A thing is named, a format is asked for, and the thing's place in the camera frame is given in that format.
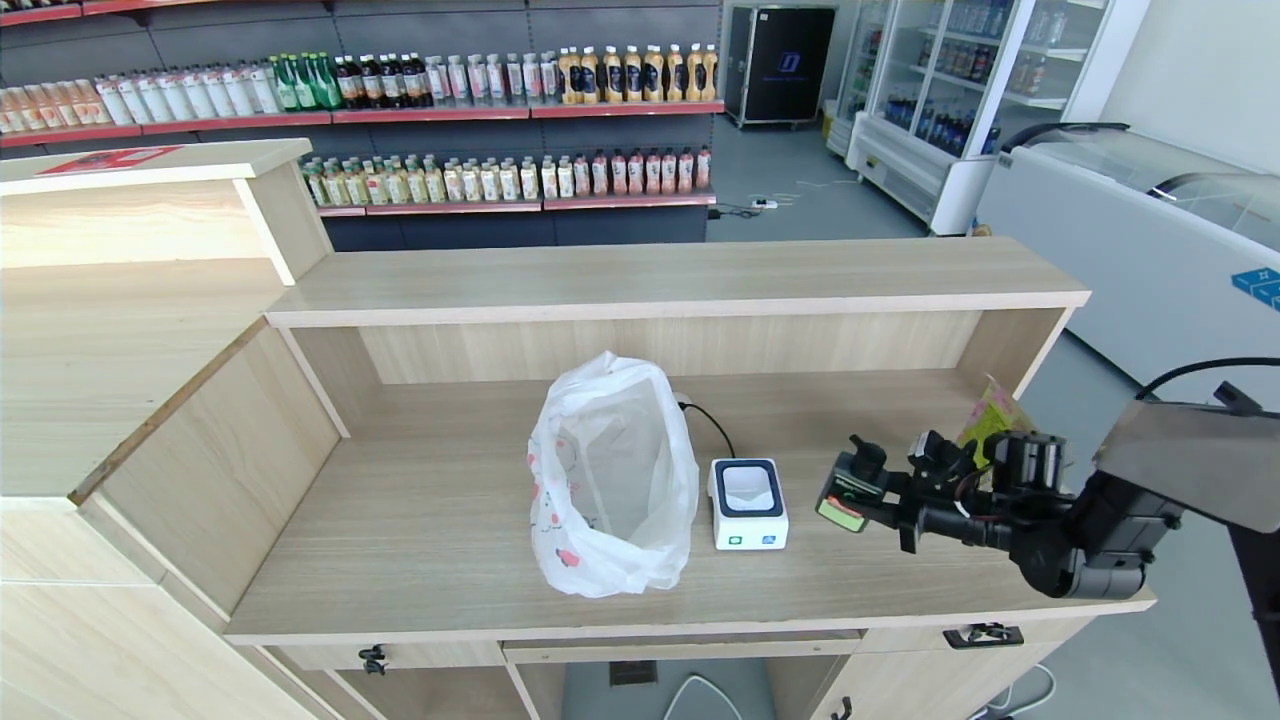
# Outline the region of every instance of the checkout counter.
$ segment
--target checkout counter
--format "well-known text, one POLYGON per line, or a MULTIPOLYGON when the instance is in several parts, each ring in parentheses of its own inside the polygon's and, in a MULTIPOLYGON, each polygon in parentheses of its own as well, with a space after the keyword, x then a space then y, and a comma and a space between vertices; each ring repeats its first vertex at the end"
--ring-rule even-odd
MULTIPOLYGON (((335 255, 307 150, 0 164, 29 249, 0 277, 6 716, 554 720, 573 662, 760 657, 781 720, 961 720, 1155 602, 1051 600, 1004 553, 805 510, 850 433, 905 451, 988 377, 1027 387, 1089 292, 1018 242, 335 255), (672 591, 545 583, 525 443, 603 350, 776 459, 786 550, 716 552, 704 502, 672 591), (983 623, 1024 642, 943 639, 983 623)), ((722 441, 690 425, 705 466, 722 441)))

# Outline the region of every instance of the metal handle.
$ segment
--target metal handle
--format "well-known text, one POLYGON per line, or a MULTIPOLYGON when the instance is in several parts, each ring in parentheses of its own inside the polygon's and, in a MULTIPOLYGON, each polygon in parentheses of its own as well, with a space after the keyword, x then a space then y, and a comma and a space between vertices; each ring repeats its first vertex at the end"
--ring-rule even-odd
POLYGON ((849 701, 849 696, 840 698, 841 705, 845 706, 844 715, 831 714, 831 720, 849 720, 854 715, 854 703, 849 701))
POLYGON ((1023 630, 1016 625, 1004 626, 1000 623, 969 625, 969 632, 943 630, 942 637, 951 650, 975 650, 980 647, 1016 647, 1023 644, 1023 630))
POLYGON ((387 655, 383 652, 383 646, 375 644, 371 648, 362 650, 357 653, 361 660, 365 661, 365 673, 372 675, 385 675, 387 674, 387 655))

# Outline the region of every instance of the white plastic bag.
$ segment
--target white plastic bag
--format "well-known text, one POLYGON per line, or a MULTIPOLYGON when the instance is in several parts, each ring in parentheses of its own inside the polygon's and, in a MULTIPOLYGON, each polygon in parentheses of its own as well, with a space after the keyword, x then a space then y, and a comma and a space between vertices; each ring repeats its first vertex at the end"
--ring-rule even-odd
POLYGON ((561 375, 527 460, 534 555, 553 588, 604 597, 680 582, 699 473, 660 368, 605 352, 561 375))

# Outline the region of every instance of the red label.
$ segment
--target red label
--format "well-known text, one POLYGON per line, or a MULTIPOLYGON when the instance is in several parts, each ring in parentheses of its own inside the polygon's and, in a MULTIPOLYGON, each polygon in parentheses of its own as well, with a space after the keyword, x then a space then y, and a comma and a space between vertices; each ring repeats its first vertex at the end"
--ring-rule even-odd
POLYGON ((102 152, 90 152, 61 165, 54 165, 47 170, 36 174, 51 176, 56 173, 88 173, 95 170, 122 170, 141 165, 147 160, 168 155, 182 145, 165 145, 161 147, 134 147, 133 150, 105 150, 102 152))

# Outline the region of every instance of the chest freezer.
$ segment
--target chest freezer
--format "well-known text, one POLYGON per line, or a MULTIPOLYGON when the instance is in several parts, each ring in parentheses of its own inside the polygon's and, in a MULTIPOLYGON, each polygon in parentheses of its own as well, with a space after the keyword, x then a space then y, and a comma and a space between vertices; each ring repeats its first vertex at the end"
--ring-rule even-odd
MULTIPOLYGON (((1005 145, 978 222, 1093 296, 1068 329, 1139 383, 1175 366, 1280 356, 1280 178, 1129 132, 1028 128, 1005 145)), ((1206 402, 1229 379, 1280 407, 1280 372, 1187 375, 1157 392, 1206 402)))

